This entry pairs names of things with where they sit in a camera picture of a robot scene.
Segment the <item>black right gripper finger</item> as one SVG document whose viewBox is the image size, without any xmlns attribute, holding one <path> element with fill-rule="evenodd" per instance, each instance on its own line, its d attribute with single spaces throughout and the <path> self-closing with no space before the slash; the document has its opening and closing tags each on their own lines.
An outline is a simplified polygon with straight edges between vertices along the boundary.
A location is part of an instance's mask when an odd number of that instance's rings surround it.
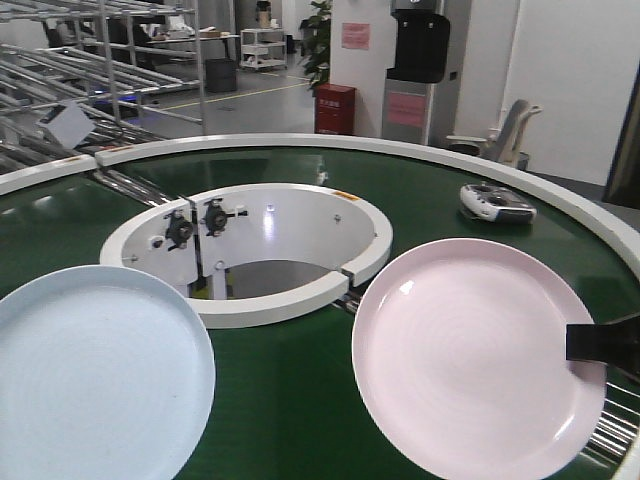
<svg viewBox="0 0 640 480">
<path fill-rule="evenodd" d="M 568 324 L 566 359 L 604 363 L 639 382 L 639 314 L 604 324 Z"/>
</svg>

